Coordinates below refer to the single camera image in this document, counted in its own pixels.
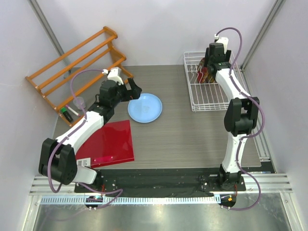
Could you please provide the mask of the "light blue plate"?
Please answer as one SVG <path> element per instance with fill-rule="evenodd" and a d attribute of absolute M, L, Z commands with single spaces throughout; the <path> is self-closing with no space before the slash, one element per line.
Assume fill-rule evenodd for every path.
<path fill-rule="evenodd" d="M 161 100 L 150 93 L 142 93 L 139 99 L 128 103 L 128 115 L 138 123 L 150 123 L 159 118 L 163 110 Z"/>

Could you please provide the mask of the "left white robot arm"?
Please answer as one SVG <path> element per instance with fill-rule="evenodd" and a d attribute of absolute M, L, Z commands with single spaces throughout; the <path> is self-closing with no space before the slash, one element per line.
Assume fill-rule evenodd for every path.
<path fill-rule="evenodd" d="M 38 171 L 49 181 L 60 184 L 84 183 L 92 192 L 102 188 L 102 179 L 97 170 L 77 164 L 76 154 L 88 138 L 101 129 L 114 115 L 121 102 L 136 100 L 142 89 L 134 79 L 128 78 L 130 89 L 114 80 L 102 82 L 96 101 L 88 108 L 83 118 L 65 134 L 56 139 L 47 138 L 41 148 Z"/>

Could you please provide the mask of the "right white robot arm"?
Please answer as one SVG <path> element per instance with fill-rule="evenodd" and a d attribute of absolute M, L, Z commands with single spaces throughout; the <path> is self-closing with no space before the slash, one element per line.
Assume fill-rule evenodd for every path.
<path fill-rule="evenodd" d="M 220 39 L 210 43 L 205 53 L 208 74 L 223 89 L 229 101 L 224 116 L 224 127 L 228 133 L 227 149 L 217 176 L 217 184 L 223 190 L 232 190 L 240 183 L 244 146 L 258 118 L 258 107 L 234 76 L 230 55 L 226 42 Z"/>

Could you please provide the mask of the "red floral plate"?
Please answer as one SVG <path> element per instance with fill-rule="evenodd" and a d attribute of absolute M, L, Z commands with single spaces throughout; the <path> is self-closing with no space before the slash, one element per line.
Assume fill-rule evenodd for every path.
<path fill-rule="evenodd" d="M 202 58 L 197 67 L 197 82 L 203 83 L 215 83 L 214 78 L 208 73 L 207 67 L 204 67 L 205 58 Z"/>

